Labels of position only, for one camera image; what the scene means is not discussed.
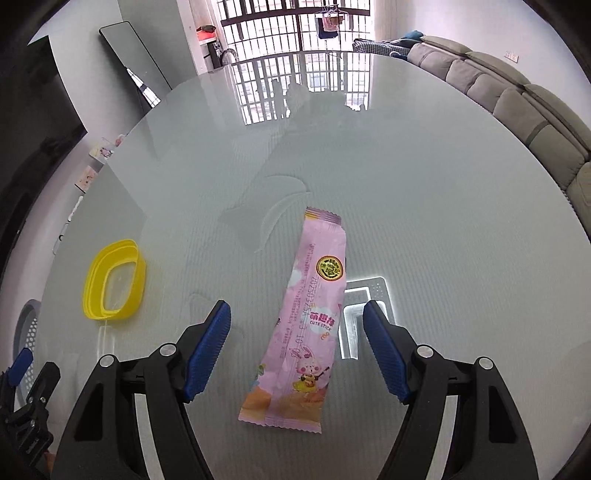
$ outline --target yellow plastic container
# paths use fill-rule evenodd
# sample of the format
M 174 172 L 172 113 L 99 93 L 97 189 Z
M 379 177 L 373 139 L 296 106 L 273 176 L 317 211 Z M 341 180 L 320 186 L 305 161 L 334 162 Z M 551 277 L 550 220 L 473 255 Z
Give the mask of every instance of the yellow plastic container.
M 121 307 L 109 310 L 105 304 L 109 277 L 117 268 L 128 267 L 133 268 L 129 275 L 129 294 Z M 85 315 L 93 320 L 123 320 L 132 316 L 142 301 L 145 278 L 146 263 L 133 240 L 120 240 L 104 247 L 90 265 L 86 277 L 82 295 Z

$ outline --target sofa cushion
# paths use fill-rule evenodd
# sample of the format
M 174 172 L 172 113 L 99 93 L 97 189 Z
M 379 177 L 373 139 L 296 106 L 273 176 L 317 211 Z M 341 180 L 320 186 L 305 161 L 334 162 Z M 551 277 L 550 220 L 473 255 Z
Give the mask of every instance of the sofa cushion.
M 466 95 L 492 113 L 502 93 L 508 88 L 512 87 L 483 73 L 476 79 Z
M 566 195 L 591 239 L 591 163 L 587 162 L 579 170 Z
M 472 65 L 463 60 L 454 60 L 445 80 L 465 95 L 480 75 L 483 73 Z
M 471 61 L 470 59 L 466 59 L 464 61 L 468 65 L 474 67 L 476 70 L 480 70 L 481 72 L 486 73 L 487 75 L 490 75 L 495 80 L 498 80 L 499 82 L 504 83 L 505 85 L 511 85 L 513 87 L 516 86 L 514 83 L 510 82 L 509 80 L 507 80 L 506 78 L 502 77 L 498 73 L 493 72 L 491 69 L 487 69 L 485 66 L 480 65 L 479 63 L 476 63 L 475 61 Z
M 528 84 L 525 90 L 552 112 L 587 150 L 591 150 L 591 130 L 566 103 L 540 85 Z
M 455 53 L 456 55 L 465 55 L 469 51 L 472 51 L 471 48 L 466 47 L 457 41 L 448 40 L 446 38 L 426 35 L 425 37 L 421 38 L 421 40 L 423 40 L 425 43 L 428 43 L 429 45 L 434 45 L 436 47 L 442 48 L 443 50 Z
M 530 151 L 558 186 L 566 190 L 585 160 L 579 150 L 552 125 L 546 125 L 530 142 Z
M 508 88 L 496 103 L 492 115 L 519 138 L 526 147 L 550 123 L 517 90 Z
M 529 93 L 524 92 L 522 95 L 524 99 L 526 99 L 530 104 L 532 104 L 532 106 L 537 111 L 539 111 L 542 114 L 542 116 L 546 120 L 548 120 L 548 122 L 550 122 L 550 125 L 552 125 L 556 130 L 563 134 L 566 137 L 566 140 L 571 142 L 574 145 L 574 147 L 581 152 L 581 155 L 584 157 L 585 160 L 589 159 L 589 151 L 581 145 L 581 143 L 574 137 L 572 132 L 568 128 L 566 128 L 566 126 L 560 120 L 558 120 L 558 118 L 556 118 L 556 116 L 553 115 L 552 112 L 550 112 L 550 110 L 544 107 L 544 105 L 542 105 L 541 103 L 536 102 L 535 99 Z
M 420 67 L 423 59 L 434 50 L 435 49 L 431 48 L 429 45 L 425 45 L 424 43 L 417 43 L 414 47 L 410 49 L 410 52 L 408 52 L 408 61 L 413 65 Z
M 470 51 L 466 53 L 466 55 L 472 61 L 491 69 L 493 72 L 509 80 L 515 85 L 521 86 L 530 82 L 527 77 L 525 77 L 525 75 L 523 75 L 519 70 L 513 68 L 507 62 L 489 55 L 488 53 Z
M 447 72 L 449 72 L 449 68 L 455 60 L 455 57 L 442 51 L 432 51 L 421 62 L 421 68 L 435 75 L 435 77 L 445 80 Z

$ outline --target tv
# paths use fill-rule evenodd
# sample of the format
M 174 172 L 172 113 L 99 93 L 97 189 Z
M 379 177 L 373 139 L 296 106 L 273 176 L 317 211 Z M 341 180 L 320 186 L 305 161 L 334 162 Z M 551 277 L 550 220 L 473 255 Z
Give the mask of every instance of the tv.
M 47 180 L 86 135 L 48 37 L 29 44 L 0 77 L 0 281 Z

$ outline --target snack package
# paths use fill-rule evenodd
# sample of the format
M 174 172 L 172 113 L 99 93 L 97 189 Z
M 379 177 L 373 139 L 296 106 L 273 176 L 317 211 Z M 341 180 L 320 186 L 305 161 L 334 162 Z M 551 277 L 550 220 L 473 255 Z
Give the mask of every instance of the snack package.
M 340 217 L 306 209 L 279 320 L 239 420 L 320 433 L 345 295 Z

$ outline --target light switch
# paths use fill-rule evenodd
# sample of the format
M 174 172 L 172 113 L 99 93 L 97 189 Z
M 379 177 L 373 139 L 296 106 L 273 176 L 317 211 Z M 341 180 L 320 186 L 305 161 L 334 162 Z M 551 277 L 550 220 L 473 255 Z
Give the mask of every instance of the light switch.
M 511 50 L 507 50 L 505 53 L 505 58 L 509 59 L 510 61 L 514 61 L 515 63 L 519 61 L 519 55 Z

